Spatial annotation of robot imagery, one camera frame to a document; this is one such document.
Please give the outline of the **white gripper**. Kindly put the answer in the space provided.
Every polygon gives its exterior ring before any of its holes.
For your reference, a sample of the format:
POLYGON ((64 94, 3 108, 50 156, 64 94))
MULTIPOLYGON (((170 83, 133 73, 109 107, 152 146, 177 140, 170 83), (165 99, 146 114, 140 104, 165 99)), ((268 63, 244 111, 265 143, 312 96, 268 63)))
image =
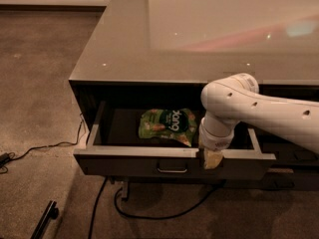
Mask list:
POLYGON ((209 132, 204 126, 204 119, 201 120, 199 126, 199 141, 204 150, 204 168, 215 169, 223 160, 223 154, 220 150, 229 148, 234 137, 234 130, 227 136, 217 136, 209 132))

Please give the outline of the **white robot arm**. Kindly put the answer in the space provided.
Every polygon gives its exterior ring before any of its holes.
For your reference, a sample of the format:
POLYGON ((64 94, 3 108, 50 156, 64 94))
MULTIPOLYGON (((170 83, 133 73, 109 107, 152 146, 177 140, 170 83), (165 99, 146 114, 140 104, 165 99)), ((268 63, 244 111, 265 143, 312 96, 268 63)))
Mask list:
POLYGON ((257 81, 241 73, 207 84, 200 100, 205 115, 199 126, 204 148, 229 148, 243 121, 319 153, 319 103, 264 96, 257 81))

